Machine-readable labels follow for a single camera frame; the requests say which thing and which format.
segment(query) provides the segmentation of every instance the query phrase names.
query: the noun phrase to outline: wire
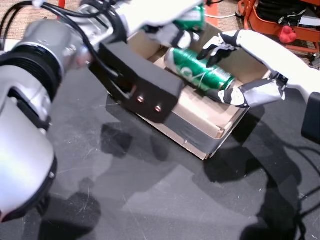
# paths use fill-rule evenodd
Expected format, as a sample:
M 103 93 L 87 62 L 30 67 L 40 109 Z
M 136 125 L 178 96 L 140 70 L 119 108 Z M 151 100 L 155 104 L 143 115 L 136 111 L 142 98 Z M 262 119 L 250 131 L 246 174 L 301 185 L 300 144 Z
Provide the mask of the wire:
M 227 19 L 227 18 L 235 17 L 236 14 L 232 14 L 232 15 L 228 15 L 228 16 L 213 16 L 213 15 L 206 14 L 205 16 L 208 18 L 212 18 L 212 19 Z
M 212 0 L 208 0 L 207 1 L 207 5 L 210 6 L 212 4 L 219 4 L 222 3 L 224 0 L 219 0 L 219 1 L 212 1 Z
M 11 16 L 8 24 L 7 24 L 7 27 L 6 27 L 6 30 L 5 30 L 5 33 L 4 33 L 4 36 L 3 36 L 3 39 L 2 39 L 2 42 L 0 44 L 1 48 L 0 50 L 1 51 L 4 51 L 5 50 L 5 45 L 6 45 L 6 40 L 8 38 L 8 34 L 9 34 L 9 30 L 10 30 L 10 26 L 11 24 L 13 23 L 13 21 L 15 20 L 15 17 L 17 16 L 17 14 L 20 12 L 20 10 L 22 10 L 23 8 L 18 8 Z
M 84 13 L 79 13 L 79 12 L 76 12 L 76 11 L 70 11 L 70 10 L 64 9 L 64 8 L 56 6 L 56 5 L 52 5 L 52 4 L 50 4 L 50 5 L 51 5 L 52 8 L 64 13 L 65 15 L 70 16 L 70 17 L 75 17 L 75 18 L 93 19 L 93 18 L 98 17 L 99 15 L 101 15 L 104 12 L 104 9 L 103 9 L 103 10 L 100 10 L 100 11 L 95 12 L 95 13 L 84 14 Z
M 12 12 L 12 11 L 15 11 L 14 14 L 12 15 L 9 23 L 8 23 L 8 26 L 5 30 L 5 34 L 4 34 L 4 37 L 2 38 L 2 45 L 1 45 L 1 49 L 4 49 L 4 42 L 5 42 L 5 37 L 6 35 L 8 35 L 8 32 L 9 32 L 9 27 L 10 25 L 12 24 L 12 22 L 14 21 L 14 18 L 16 17 L 17 13 L 24 7 L 26 6 L 31 6 L 32 5 L 32 1 L 23 1 L 23 2 L 19 2 L 17 3 L 16 5 L 12 6 L 8 12 L 4 15 L 3 19 L 2 19 L 2 22 L 1 22 L 1 25 L 0 25 L 0 36 L 2 35 L 2 32 L 3 32 L 3 27 L 5 25 L 5 21 L 7 20 L 9 14 Z M 52 14 L 56 15 L 57 17 L 60 17 L 60 19 L 62 19 L 65 23 L 67 23 L 68 25 L 70 25 L 74 30 L 76 30 L 82 37 L 82 40 L 83 40 L 83 43 L 85 44 L 85 46 L 88 48 L 90 54 L 92 55 L 92 57 L 96 60 L 96 62 L 109 74 L 109 77 L 112 78 L 112 79 L 115 79 L 117 78 L 119 75 L 114 71 L 112 70 L 111 68 L 109 68 L 108 66 L 106 66 L 104 64 L 104 62 L 99 58 L 96 50 L 94 49 L 94 47 L 91 45 L 90 43 L 90 40 L 88 39 L 87 35 L 84 33 L 84 31 L 78 26 L 78 24 L 76 24 L 73 20 L 71 20 L 67 14 L 65 13 L 65 11 L 62 11 L 62 9 L 60 7 L 57 7 L 57 6 L 54 6 L 54 5 L 51 5 L 50 3 L 44 3 L 42 6 L 41 6 L 42 9 L 45 9 L 49 12 L 51 12 Z M 93 15 L 96 15 L 98 13 L 94 13 L 94 14 L 86 14 L 87 16 L 93 16 Z

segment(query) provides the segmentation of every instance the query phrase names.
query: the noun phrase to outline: beer can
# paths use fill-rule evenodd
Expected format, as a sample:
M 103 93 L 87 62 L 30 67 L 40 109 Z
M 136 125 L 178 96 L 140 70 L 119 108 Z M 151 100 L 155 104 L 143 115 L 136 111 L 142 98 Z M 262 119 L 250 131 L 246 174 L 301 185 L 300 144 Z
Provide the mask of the beer can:
M 174 22 L 183 30 L 202 31 L 206 23 L 206 8 L 204 4 L 196 6 Z
M 210 89 L 226 90 L 235 81 L 234 76 L 219 66 L 207 68 L 208 60 L 197 60 L 197 54 L 188 49 L 170 48 L 164 63 L 168 69 L 204 92 Z

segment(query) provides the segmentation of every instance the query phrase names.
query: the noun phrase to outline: red object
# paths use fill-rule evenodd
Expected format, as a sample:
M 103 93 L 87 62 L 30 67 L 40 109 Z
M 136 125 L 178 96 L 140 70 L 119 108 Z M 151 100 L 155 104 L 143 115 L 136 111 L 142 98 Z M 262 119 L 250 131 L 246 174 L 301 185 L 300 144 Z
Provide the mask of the red object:
M 279 39 L 283 44 L 290 44 L 297 39 L 297 34 L 291 27 L 284 26 L 279 34 Z
M 210 7 L 209 7 L 209 6 L 205 6 L 206 14 L 208 14 L 208 15 L 213 15 L 213 16 L 218 16 L 218 15 L 219 15 L 218 5 L 219 5 L 219 4 L 213 4 L 213 5 L 211 5 Z M 219 21 L 218 21 L 217 18 L 206 17 L 205 20 L 206 20 L 207 23 L 210 23 L 210 24 L 218 27 Z
M 249 30 L 252 28 L 258 33 L 279 37 L 284 27 L 275 22 L 265 21 L 261 19 L 257 14 L 255 2 L 256 0 L 241 0 L 238 3 L 239 13 L 244 16 L 244 29 Z M 303 0 L 303 2 L 320 5 L 320 0 Z M 313 54 L 319 52 L 320 31 L 297 26 L 293 26 L 292 29 L 296 35 L 297 40 L 312 42 L 315 46 L 315 49 L 286 45 L 285 47 L 287 49 Z
M 59 0 L 58 6 L 60 8 L 65 8 L 66 7 L 66 0 Z

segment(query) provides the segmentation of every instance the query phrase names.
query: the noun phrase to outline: black table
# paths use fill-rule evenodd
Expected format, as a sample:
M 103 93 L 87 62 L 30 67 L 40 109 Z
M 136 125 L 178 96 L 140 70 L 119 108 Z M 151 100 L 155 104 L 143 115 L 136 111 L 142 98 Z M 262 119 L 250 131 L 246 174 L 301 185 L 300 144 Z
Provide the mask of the black table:
M 306 239 L 320 240 L 320 210 L 301 221 L 320 202 L 306 196 L 320 186 L 320 146 L 300 135 L 305 109 L 296 91 L 251 109 L 201 161 L 124 111 L 89 71 L 73 72 L 52 110 L 59 166 L 47 212 L 1 224 L 0 239 L 293 239 L 303 222 Z

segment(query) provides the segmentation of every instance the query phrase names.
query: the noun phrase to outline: cardboard box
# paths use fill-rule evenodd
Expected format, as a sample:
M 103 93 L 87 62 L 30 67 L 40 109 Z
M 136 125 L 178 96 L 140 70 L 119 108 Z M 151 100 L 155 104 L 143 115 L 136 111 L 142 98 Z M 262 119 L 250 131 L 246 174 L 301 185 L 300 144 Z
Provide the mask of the cardboard box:
M 213 36 L 220 32 L 213 25 L 207 24 L 200 41 L 191 49 L 199 52 Z M 160 68 L 166 68 L 163 58 L 166 49 L 150 42 L 143 33 L 137 33 L 129 39 L 129 44 L 136 53 L 145 59 Z M 236 77 L 236 86 L 265 78 L 268 74 L 268 69 L 263 64 L 243 50 L 234 52 L 219 66 Z M 247 109 L 213 102 L 207 97 L 198 95 L 192 87 L 186 86 L 182 91 L 178 105 L 163 124 L 144 120 L 204 160 L 216 153 L 247 111 Z

